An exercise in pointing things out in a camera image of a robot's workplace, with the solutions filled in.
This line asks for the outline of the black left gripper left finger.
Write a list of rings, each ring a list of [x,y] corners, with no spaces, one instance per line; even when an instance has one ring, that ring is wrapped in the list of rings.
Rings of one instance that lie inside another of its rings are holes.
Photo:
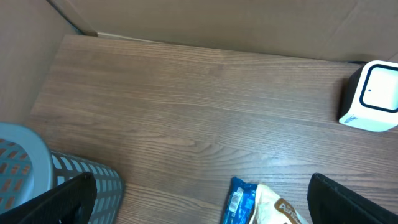
[[[94,175],[84,172],[1,214],[1,223],[87,224],[96,196]]]

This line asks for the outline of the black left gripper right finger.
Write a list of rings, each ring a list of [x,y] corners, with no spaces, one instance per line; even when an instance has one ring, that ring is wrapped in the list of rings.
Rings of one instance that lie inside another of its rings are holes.
[[[313,224],[397,224],[397,215],[327,176],[314,173],[307,193]]]

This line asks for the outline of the beige brown snack bag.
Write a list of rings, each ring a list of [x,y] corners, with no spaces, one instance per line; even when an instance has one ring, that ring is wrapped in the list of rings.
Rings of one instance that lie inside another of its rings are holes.
[[[308,221],[270,187],[259,184],[248,224],[308,224]]]

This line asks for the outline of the blue snack bar wrapper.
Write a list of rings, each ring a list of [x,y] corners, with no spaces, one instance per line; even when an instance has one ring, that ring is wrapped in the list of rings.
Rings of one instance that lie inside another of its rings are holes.
[[[222,224],[247,224],[254,209],[257,184],[233,177]]]

